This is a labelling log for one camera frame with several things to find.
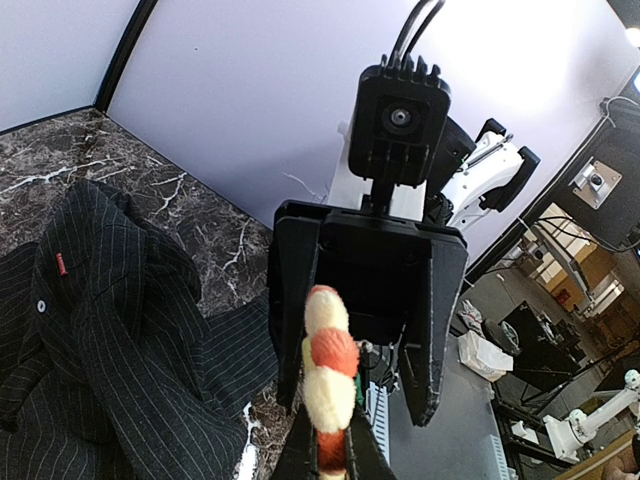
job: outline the marble surface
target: marble surface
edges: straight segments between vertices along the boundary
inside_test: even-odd
[[[38,240],[79,178],[130,193],[182,245],[202,279],[205,316],[265,287],[269,230],[95,110],[0,136],[0,256]]]

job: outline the gray table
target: gray table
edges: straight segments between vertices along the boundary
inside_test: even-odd
[[[399,480],[504,478],[491,384],[458,358],[458,341],[449,336],[440,406],[426,428],[412,425],[402,393],[389,398],[390,463]]]

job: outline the striped garment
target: striped garment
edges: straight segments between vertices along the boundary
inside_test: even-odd
[[[0,259],[0,478],[230,479],[277,370],[268,302],[205,319],[199,297],[128,195],[76,183]]]

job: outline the orange and cream plush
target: orange and cream plush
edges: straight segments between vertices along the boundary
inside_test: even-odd
[[[303,398],[318,434],[320,478],[342,480],[347,477],[345,430],[356,403],[359,350],[349,334],[347,309],[334,289],[313,287],[305,328]]]

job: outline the black panel edge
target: black panel edge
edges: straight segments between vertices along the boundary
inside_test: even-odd
[[[535,222],[544,211],[553,203],[553,198],[560,191],[563,185],[568,184],[575,178],[582,166],[593,155],[592,149],[598,145],[613,130],[611,123],[602,117],[598,124],[589,132],[585,140],[575,150],[571,158],[564,167],[553,177],[547,188],[524,210],[503,233],[498,240],[489,247],[488,250],[478,258],[467,270],[466,282],[462,287],[465,292],[473,283],[477,282],[487,270],[493,267],[504,256],[509,253],[527,231],[520,222],[523,220],[527,225]]]
[[[158,0],[140,0],[135,12],[133,12],[131,20],[129,20],[127,28],[125,28],[122,38],[120,39],[120,43],[113,54],[113,58],[111,59],[109,68],[107,68],[107,73],[102,80],[94,103],[94,107],[100,112],[107,113],[113,95],[118,87],[118,82],[120,82],[122,73],[129,61],[129,57],[157,3]]]
[[[30,127],[37,123],[46,122],[47,120],[53,120],[54,118],[63,117],[65,115],[69,115],[71,113],[81,112],[82,110],[92,109],[93,105],[86,105],[84,107],[72,108],[71,110],[67,110],[65,112],[55,113],[53,115],[49,115],[48,117],[39,118],[37,120],[32,120],[27,123],[22,123],[20,125],[16,125],[15,127],[7,128],[6,130],[0,130],[0,136],[7,135],[8,133],[13,133],[16,130],[21,130],[23,128]]]

